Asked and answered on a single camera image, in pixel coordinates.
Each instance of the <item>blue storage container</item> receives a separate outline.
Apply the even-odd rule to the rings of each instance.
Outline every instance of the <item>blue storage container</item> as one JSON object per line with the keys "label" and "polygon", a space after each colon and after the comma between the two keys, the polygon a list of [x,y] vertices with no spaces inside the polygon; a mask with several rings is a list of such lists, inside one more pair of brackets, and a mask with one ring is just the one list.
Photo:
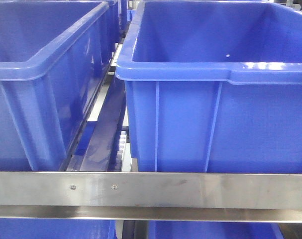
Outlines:
{"label": "blue storage container", "polygon": [[128,21],[132,21],[135,12],[136,12],[135,9],[129,9],[129,10],[127,11],[127,20],[128,20]]}
{"label": "blue storage container", "polygon": [[115,221],[0,219],[0,239],[116,239]]}
{"label": "blue storage container", "polygon": [[127,26],[127,0],[121,0],[121,30],[125,31]]}
{"label": "blue storage container", "polygon": [[[40,0],[21,0],[21,1],[40,1]],[[45,0],[45,1],[62,1],[62,0]],[[66,0],[66,1],[81,1],[81,2],[101,2],[101,0]],[[109,58],[112,57],[112,52],[115,52],[115,44],[120,39],[120,27],[119,27],[119,4],[118,0],[105,0],[109,9],[107,11],[107,33],[103,32],[103,35],[108,35],[109,43]]]}
{"label": "blue storage container", "polygon": [[105,0],[109,4],[107,13],[109,47],[111,52],[115,52],[115,44],[120,41],[120,26],[119,26],[119,0]]}
{"label": "blue storage container", "polygon": [[116,71],[139,169],[302,173],[302,25],[291,22],[302,13],[270,2],[141,2]]}
{"label": "blue storage container", "polygon": [[109,61],[107,9],[0,2],[0,170],[58,170],[67,157]]}
{"label": "blue storage container", "polygon": [[149,222],[149,239],[284,239],[277,224]]}

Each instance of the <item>screw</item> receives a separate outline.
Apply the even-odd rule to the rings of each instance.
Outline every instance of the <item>screw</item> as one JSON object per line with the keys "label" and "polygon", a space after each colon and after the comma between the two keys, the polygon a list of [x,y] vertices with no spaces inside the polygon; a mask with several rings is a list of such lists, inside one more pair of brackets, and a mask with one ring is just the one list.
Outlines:
{"label": "screw", "polygon": [[72,184],[72,185],[70,185],[70,187],[69,187],[71,190],[76,190],[76,188],[77,188],[77,186],[76,185],[74,185],[74,184]]}

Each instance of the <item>metal frame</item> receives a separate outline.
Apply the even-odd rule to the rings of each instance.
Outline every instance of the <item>metal frame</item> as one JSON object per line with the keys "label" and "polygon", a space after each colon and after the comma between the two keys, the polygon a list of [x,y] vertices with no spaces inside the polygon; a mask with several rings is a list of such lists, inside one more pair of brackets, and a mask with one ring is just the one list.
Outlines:
{"label": "metal frame", "polygon": [[302,223],[302,175],[0,172],[0,217]]}

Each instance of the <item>bin wall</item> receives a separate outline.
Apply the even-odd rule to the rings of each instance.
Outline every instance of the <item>bin wall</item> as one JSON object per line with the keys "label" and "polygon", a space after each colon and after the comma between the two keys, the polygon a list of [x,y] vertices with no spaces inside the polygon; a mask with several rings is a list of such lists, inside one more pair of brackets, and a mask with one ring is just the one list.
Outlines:
{"label": "bin wall", "polygon": [[141,171],[302,173],[302,85],[126,82]]}
{"label": "bin wall", "polygon": [[[13,4],[29,7],[42,3]],[[87,8],[88,12],[98,5],[92,3]],[[101,35],[101,32],[106,32],[105,20],[103,13],[85,32],[75,32],[79,37],[62,55],[55,56],[53,53],[50,56],[56,59],[44,76],[33,80],[0,80],[0,170],[59,169],[102,80],[104,62],[108,62],[108,56],[102,50],[107,48],[107,40]],[[20,34],[25,33],[22,28],[18,30],[21,30]],[[23,43],[20,43],[21,47],[28,47],[29,44]]]}

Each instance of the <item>metal bar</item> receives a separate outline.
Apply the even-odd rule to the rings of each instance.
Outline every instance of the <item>metal bar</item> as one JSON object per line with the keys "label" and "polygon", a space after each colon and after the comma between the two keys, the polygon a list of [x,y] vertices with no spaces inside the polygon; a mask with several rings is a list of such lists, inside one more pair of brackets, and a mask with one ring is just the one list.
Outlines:
{"label": "metal bar", "polygon": [[302,210],[302,175],[0,172],[0,205]]}
{"label": "metal bar", "polygon": [[0,218],[302,223],[302,210],[0,205]]}

